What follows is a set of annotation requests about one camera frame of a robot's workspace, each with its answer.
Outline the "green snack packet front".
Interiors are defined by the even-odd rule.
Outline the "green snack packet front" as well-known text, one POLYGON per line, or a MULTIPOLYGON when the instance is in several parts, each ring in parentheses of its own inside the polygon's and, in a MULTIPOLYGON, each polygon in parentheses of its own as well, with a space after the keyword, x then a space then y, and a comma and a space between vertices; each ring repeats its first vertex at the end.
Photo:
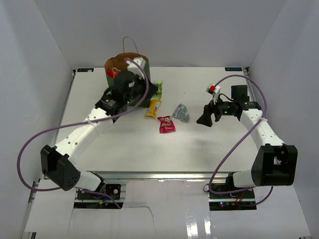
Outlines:
POLYGON ((157 81, 155 81, 155 82, 154 82, 154 85, 157 86, 157 91, 156 91, 156 93, 153 95, 152 99, 161 100, 163 80, 157 80, 157 81))

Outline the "large red snack bag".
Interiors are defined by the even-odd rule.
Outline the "large red snack bag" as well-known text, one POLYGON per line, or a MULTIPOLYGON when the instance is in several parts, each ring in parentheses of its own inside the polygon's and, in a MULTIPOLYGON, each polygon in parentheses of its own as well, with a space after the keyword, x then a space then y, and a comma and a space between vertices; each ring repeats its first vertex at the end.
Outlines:
POLYGON ((106 69, 106 74, 108 77, 111 77, 112 79, 116 78, 118 74, 120 73, 120 70, 111 70, 111 69, 106 69))

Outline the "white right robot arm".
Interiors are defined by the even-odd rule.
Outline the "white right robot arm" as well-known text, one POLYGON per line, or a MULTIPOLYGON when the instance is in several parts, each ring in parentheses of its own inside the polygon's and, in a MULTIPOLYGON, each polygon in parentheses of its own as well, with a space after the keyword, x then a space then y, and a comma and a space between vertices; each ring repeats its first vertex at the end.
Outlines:
POLYGON ((250 100, 246 85, 231 87, 231 100, 220 98, 220 87, 213 84, 207 90, 213 99, 204 106, 196 121, 208 127, 222 116, 236 117, 250 131, 258 153, 251 169, 230 173, 226 178, 225 192, 232 199, 243 193, 243 188, 260 186, 291 186, 294 182, 298 151, 285 144, 272 130, 257 102, 250 100))

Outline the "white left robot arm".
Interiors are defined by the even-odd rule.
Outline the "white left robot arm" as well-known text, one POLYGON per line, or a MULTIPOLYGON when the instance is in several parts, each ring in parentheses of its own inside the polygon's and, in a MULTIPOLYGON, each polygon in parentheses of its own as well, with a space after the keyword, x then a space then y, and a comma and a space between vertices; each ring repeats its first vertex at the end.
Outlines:
POLYGON ((53 147, 45 145, 42 148, 42 173, 64 191, 79 188, 88 190, 95 199, 103 197, 103 178, 94 172, 77 168, 78 158, 100 134, 117 121, 118 115, 124 113, 128 105, 150 100, 161 93, 161 85, 161 81, 152 83, 131 71, 121 71, 114 84, 105 90, 95 104, 83 125, 53 147))

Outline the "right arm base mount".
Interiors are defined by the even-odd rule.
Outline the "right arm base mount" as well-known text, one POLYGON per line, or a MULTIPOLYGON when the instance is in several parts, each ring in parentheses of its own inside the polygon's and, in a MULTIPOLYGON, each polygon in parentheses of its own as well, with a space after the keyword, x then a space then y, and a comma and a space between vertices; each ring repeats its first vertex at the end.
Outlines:
POLYGON ((253 191, 218 195, 212 194, 208 190, 208 184, 203 186, 203 190, 208 194, 210 211, 243 211, 257 209, 253 191))

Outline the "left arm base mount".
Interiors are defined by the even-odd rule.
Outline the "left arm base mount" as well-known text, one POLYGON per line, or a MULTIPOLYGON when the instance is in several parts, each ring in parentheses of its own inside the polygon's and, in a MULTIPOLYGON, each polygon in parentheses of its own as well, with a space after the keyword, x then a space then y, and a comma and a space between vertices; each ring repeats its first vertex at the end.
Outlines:
POLYGON ((120 209, 123 205, 121 190, 121 184, 106 184, 98 194, 77 190, 74 208, 120 209))

